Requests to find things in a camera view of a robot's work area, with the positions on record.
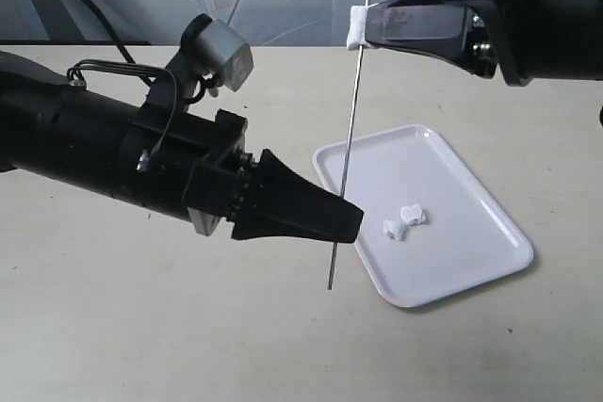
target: thin metal skewer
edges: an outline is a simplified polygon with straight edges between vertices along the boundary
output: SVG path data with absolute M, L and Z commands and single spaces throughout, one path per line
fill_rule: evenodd
M 365 0 L 365 7 L 370 5 L 370 0 Z M 356 77 L 354 79 L 354 92 L 351 96 L 351 112 L 350 112 L 350 126 L 348 128 L 348 140 L 346 141 L 346 155 L 343 161 L 343 174 L 341 176 L 341 191 L 339 197 L 344 198 L 346 196 L 346 183 L 348 181 L 348 167 L 350 166 L 350 150 L 351 142 L 354 137 L 354 125 L 356 123 L 356 106 L 358 105 L 358 88 L 360 88 L 360 73 L 362 71 L 362 60 L 365 55 L 365 46 L 360 45 L 358 50 L 358 61 L 356 63 Z M 333 279 L 335 275 L 335 263 L 337 261 L 337 247 L 338 243 L 333 243 L 333 252 L 331 254 L 331 269 L 329 271 L 329 290 L 333 289 Z

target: table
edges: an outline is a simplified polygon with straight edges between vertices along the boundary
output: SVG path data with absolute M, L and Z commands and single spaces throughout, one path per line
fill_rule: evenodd
M 5 47 L 57 71 L 108 47 Z M 162 65 L 173 48 L 135 48 Z M 237 94 L 247 148 L 318 182 L 313 152 L 344 139 L 355 53 L 258 48 Z M 141 104 L 135 79 L 90 89 Z M 601 85 L 507 88 L 385 51 L 365 60 L 357 136 L 440 132 L 532 241 L 531 270 L 405 312 L 341 247 L 237 243 L 22 171 L 0 177 L 0 394 L 18 401 L 603 400 Z

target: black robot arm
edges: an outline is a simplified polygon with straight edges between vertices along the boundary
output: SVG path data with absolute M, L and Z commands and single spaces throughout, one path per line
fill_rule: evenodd
M 83 60 L 57 73 L 0 52 L 0 171 L 24 169 L 190 221 L 210 235 L 225 218 L 237 240 L 265 236 L 352 243 L 363 212 L 286 167 L 245 151 L 247 120 L 187 113 L 206 91 L 237 91 L 249 45 L 205 15 L 165 69 Z M 86 71 L 153 80 L 137 108 L 87 90 Z M 194 95 L 200 84 L 199 94 Z
M 603 0 L 390 0 L 367 13 L 378 48 L 433 56 L 506 83 L 603 79 Z

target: white tray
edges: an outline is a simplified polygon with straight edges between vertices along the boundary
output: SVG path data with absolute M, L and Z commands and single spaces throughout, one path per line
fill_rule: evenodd
M 341 186 L 345 143 L 314 155 L 324 186 Z M 355 139 L 346 199 L 365 211 L 356 249 L 379 293 L 413 308 L 530 265 L 533 248 L 447 142 L 410 125 Z M 428 222 L 402 242 L 383 234 L 402 205 L 419 203 Z

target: metal rod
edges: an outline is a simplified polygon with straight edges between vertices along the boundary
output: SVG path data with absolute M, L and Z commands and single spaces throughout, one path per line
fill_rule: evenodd
M 370 5 L 370 0 L 365 0 L 365 7 Z M 346 196 L 346 184 L 348 182 L 348 168 L 350 166 L 350 151 L 351 142 L 354 138 L 354 125 L 356 123 L 356 106 L 358 105 L 358 90 L 360 88 L 360 74 L 362 72 L 362 60 L 365 55 L 365 46 L 360 45 L 358 50 L 358 61 L 356 62 L 356 77 L 354 79 L 354 92 L 351 96 L 351 112 L 350 112 L 350 126 L 348 127 L 348 139 L 346 141 L 346 155 L 343 161 L 343 173 L 341 175 L 341 191 L 339 196 L 344 198 Z M 329 270 L 329 290 L 333 289 L 333 279 L 335 276 L 335 263 L 337 261 L 337 242 L 333 243 L 333 252 L 331 253 L 331 268 Z

